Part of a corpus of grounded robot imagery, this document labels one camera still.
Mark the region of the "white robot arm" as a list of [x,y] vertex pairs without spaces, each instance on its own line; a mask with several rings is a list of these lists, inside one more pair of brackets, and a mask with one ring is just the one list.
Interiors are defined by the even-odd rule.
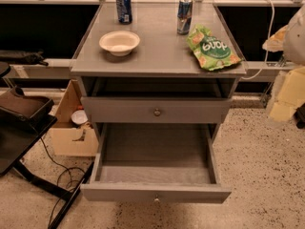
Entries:
[[284,58],[296,64],[295,69],[276,77],[273,100],[267,107],[271,119],[288,121],[305,103],[305,5],[262,48],[267,52],[283,51]]

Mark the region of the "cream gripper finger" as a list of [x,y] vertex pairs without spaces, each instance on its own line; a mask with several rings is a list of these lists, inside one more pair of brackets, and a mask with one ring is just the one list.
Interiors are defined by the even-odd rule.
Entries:
[[280,71],[275,78],[267,105],[267,113],[273,121],[290,120],[296,109],[305,103],[305,67],[297,67],[289,72]]
[[262,45],[262,49],[267,52],[280,52],[283,50],[283,42],[288,26],[280,28],[275,34],[267,39]]

